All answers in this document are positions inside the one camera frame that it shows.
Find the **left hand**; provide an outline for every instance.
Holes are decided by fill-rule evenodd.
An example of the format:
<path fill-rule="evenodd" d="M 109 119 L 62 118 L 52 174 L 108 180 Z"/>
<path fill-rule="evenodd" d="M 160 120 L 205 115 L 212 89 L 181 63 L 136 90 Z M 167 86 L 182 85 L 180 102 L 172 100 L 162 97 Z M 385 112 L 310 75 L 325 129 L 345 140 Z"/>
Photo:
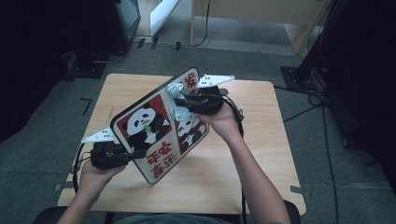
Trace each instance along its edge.
<path fill-rule="evenodd" d="M 125 166 L 100 170 L 92 166 L 91 161 L 86 161 L 82 166 L 78 193 L 83 193 L 92 203 L 96 202 L 111 178 L 124 169 Z"/>

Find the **panda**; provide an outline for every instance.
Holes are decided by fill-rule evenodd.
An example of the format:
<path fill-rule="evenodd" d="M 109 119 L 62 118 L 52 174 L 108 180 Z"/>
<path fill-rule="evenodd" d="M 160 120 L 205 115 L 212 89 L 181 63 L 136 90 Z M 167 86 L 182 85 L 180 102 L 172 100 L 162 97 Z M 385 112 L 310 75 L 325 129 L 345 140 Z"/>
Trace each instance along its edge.
<path fill-rule="evenodd" d="M 181 121 L 177 128 L 180 153 L 183 154 L 190 146 L 195 144 L 204 135 L 205 130 L 206 126 L 200 120 L 197 123 L 193 123 L 193 120 Z"/>
<path fill-rule="evenodd" d="M 122 127 L 128 134 L 130 147 L 134 150 L 147 150 L 169 133 L 171 124 L 147 103 L 136 110 Z"/>

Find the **tabletop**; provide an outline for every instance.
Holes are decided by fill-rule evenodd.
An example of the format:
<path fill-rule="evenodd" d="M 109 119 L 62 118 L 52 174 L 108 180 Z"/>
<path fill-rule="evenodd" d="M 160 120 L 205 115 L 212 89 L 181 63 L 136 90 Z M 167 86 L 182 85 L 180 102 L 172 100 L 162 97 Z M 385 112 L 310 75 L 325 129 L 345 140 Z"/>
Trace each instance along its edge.
<path fill-rule="evenodd" d="M 99 95 L 84 136 L 108 128 L 122 110 L 171 77 L 110 74 Z M 233 80 L 219 85 L 243 110 L 245 141 L 284 200 L 305 213 L 304 197 L 281 118 L 274 86 L 266 81 Z M 86 144 L 82 151 L 90 151 Z M 59 206 L 75 196 L 63 189 Z M 113 177 L 92 211 L 241 214 L 242 191 L 225 142 L 213 131 L 157 184 L 150 185 L 133 162 Z"/>

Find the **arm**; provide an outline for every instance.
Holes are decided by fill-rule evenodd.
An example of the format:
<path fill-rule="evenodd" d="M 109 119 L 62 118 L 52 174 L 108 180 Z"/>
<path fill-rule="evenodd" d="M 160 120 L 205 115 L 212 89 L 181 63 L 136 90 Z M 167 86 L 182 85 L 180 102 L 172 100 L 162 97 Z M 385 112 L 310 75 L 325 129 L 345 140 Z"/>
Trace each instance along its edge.
<path fill-rule="evenodd" d="M 58 223 L 84 223 L 93 204 L 111 178 L 123 171 L 125 166 L 99 170 L 86 161 L 82 167 L 78 192 Z"/>
<path fill-rule="evenodd" d="M 196 115 L 196 118 L 209 123 L 230 148 L 254 221 L 290 223 L 288 211 L 279 192 L 251 154 L 239 133 L 231 108 L 224 105 L 216 115 Z"/>

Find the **white bracket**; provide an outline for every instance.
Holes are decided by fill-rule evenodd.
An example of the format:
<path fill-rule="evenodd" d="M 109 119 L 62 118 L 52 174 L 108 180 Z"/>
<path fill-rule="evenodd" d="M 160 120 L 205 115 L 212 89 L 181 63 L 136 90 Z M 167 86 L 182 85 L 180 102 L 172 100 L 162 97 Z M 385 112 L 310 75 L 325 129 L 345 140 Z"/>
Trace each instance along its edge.
<path fill-rule="evenodd" d="M 235 79 L 234 76 L 217 76 L 217 75 L 204 74 L 204 76 L 201 77 L 201 79 L 197 83 L 197 87 L 198 88 L 214 87 L 221 83 L 228 82 L 234 79 Z"/>
<path fill-rule="evenodd" d="M 115 135 L 110 128 L 103 129 L 99 133 L 94 133 L 86 138 L 81 140 L 81 143 L 90 143 L 90 142 L 109 142 L 114 141 Z"/>

